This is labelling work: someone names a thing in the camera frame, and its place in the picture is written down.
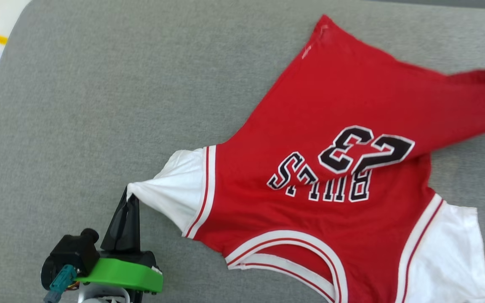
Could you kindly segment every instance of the gray fabric surface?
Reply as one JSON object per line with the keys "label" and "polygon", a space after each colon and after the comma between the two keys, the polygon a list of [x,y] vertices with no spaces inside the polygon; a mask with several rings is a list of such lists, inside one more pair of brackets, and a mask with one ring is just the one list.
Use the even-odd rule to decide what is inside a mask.
{"label": "gray fabric surface", "polygon": [[461,6],[465,8],[485,8],[485,0],[374,0],[374,1]]}
{"label": "gray fabric surface", "polygon": [[[336,0],[33,1],[0,64],[0,302],[41,302],[63,234],[104,233],[128,182],[177,149],[227,140],[326,13],[402,60],[485,68],[485,10]],[[434,154],[434,188],[479,207],[485,136]],[[228,271],[147,207],[142,247],[165,273],[144,302],[324,302],[275,272]],[[71,303],[65,295],[64,303]]]}

